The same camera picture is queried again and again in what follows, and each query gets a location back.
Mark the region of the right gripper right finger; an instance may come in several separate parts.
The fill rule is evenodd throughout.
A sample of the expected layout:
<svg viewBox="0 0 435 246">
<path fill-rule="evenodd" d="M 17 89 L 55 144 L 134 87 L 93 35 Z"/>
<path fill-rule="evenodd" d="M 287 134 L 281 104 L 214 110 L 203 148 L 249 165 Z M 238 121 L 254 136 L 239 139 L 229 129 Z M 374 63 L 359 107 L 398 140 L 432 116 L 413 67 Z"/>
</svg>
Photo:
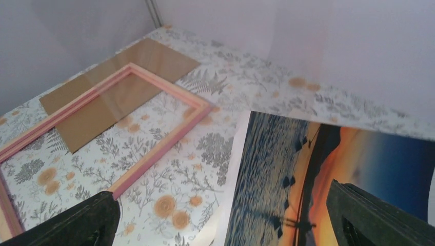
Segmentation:
<svg viewBox="0 0 435 246">
<path fill-rule="evenodd" d="M 434 245 L 434 227 L 350 183 L 333 180 L 327 210 L 338 245 Z"/>
</svg>

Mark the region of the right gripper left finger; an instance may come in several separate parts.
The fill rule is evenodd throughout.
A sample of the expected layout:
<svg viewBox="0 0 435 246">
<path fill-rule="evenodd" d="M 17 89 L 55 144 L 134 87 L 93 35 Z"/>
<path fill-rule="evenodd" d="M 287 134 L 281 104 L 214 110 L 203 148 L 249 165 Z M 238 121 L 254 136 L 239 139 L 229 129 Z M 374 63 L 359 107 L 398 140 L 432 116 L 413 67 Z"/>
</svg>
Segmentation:
<svg viewBox="0 0 435 246">
<path fill-rule="evenodd" d="M 113 245 L 119 202 L 102 191 L 1 245 Z"/>
</svg>

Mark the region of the sunset photo print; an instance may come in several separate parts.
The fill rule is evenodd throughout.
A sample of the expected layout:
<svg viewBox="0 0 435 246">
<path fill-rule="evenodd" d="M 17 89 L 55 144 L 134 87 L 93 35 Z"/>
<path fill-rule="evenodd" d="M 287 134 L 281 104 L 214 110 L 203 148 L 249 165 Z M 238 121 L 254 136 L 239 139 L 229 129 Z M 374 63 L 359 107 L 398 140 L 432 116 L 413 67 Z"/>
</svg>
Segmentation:
<svg viewBox="0 0 435 246">
<path fill-rule="evenodd" d="M 434 224 L 434 142 L 256 111 L 240 115 L 224 200 L 193 245 L 336 245 L 336 179 Z"/>
</svg>

